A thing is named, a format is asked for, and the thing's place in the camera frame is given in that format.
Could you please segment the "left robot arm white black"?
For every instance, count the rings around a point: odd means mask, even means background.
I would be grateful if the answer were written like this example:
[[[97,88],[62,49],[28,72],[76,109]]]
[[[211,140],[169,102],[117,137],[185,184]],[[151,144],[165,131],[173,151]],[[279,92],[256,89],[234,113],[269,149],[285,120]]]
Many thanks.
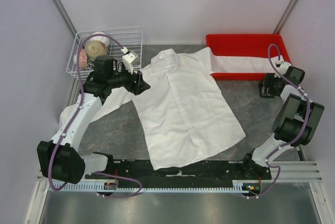
[[[121,62],[111,56],[99,56],[94,70],[82,84],[78,100],[70,117],[50,141],[41,141],[37,154],[41,172],[50,181],[77,184],[83,176],[97,172],[102,178],[111,178],[115,172],[113,157],[94,153],[80,156],[78,149],[87,127],[115,88],[139,95],[150,85],[140,71],[134,70],[138,55],[127,52]]]

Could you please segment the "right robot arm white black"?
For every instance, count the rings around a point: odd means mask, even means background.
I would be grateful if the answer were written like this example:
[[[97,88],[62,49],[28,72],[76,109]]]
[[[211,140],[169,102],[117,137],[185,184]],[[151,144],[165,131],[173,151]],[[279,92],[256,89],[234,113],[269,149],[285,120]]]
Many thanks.
[[[300,86],[304,76],[302,69],[289,66],[284,74],[268,73],[259,83],[260,96],[278,96],[283,107],[273,123],[271,136],[244,156],[239,167],[244,178],[268,172],[271,162],[281,154],[312,140],[325,107],[306,98]]]

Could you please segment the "white button shirt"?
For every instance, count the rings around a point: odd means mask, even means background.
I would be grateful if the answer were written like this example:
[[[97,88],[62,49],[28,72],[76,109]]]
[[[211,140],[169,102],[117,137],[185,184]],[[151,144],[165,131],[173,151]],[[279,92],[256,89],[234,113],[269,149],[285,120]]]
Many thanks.
[[[133,102],[155,170],[183,167],[233,147],[245,138],[213,78],[215,73],[271,73],[278,55],[268,58],[159,52],[142,69],[147,91],[133,95],[116,88],[94,120]]]

